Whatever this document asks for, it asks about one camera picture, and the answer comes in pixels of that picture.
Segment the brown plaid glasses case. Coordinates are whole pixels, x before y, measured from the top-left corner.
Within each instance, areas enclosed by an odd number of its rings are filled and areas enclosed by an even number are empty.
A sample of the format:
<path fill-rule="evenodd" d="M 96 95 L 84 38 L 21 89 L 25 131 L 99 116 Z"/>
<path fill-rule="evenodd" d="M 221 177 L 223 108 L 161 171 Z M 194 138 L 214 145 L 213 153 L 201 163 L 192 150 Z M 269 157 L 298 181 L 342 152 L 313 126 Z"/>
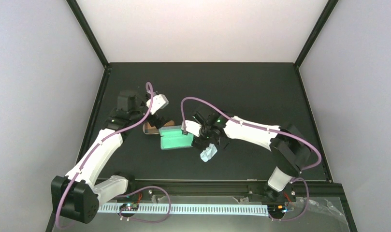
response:
<path fill-rule="evenodd" d="M 173 120 L 168 121 L 162 127 L 174 126 L 175 122 Z M 146 135 L 159 135 L 159 129 L 155 126 L 151 126 L 148 122 L 143 124 L 143 133 Z"/>

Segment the blue-grey glasses case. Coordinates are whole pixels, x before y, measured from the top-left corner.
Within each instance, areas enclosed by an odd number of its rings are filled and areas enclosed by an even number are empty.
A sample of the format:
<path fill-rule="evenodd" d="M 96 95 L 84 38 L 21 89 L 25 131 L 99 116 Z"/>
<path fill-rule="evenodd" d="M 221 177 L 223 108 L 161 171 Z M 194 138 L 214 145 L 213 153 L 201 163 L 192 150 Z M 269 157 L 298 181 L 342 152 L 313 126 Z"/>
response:
<path fill-rule="evenodd" d="M 194 135 L 184 134 L 180 126 L 168 126 L 159 129 L 161 150 L 191 148 Z"/>

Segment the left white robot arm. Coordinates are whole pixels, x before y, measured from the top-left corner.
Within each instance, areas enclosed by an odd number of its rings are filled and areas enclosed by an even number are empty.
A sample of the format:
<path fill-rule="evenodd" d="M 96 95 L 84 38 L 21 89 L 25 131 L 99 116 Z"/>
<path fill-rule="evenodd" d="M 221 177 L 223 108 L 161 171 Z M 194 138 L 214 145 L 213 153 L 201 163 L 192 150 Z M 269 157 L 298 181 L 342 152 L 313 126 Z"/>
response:
<path fill-rule="evenodd" d="M 128 190 L 129 180 L 117 174 L 101 183 L 96 181 L 131 129 L 146 121 L 156 128 L 165 124 L 157 111 L 168 103 L 165 95 L 156 92 L 148 91 L 145 99 L 134 91 L 120 92 L 117 106 L 110 112 L 93 145 L 70 171 L 51 182 L 56 225 L 60 217 L 87 224 L 103 204 Z"/>

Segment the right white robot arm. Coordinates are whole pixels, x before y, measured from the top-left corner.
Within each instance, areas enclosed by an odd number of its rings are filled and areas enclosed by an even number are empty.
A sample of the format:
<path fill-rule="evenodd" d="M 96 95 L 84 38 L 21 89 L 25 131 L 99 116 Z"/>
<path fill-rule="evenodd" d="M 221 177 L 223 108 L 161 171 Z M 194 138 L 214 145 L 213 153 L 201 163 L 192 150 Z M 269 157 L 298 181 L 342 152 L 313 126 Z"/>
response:
<path fill-rule="evenodd" d="M 312 145 L 294 125 L 264 125 L 214 110 L 196 112 L 193 120 L 182 122 L 181 130 L 193 135 L 192 146 L 201 151 L 204 161 L 216 154 L 222 138 L 241 140 L 270 151 L 275 168 L 267 180 L 265 194 L 274 203 L 284 198 L 284 188 L 306 169 L 312 153 Z"/>

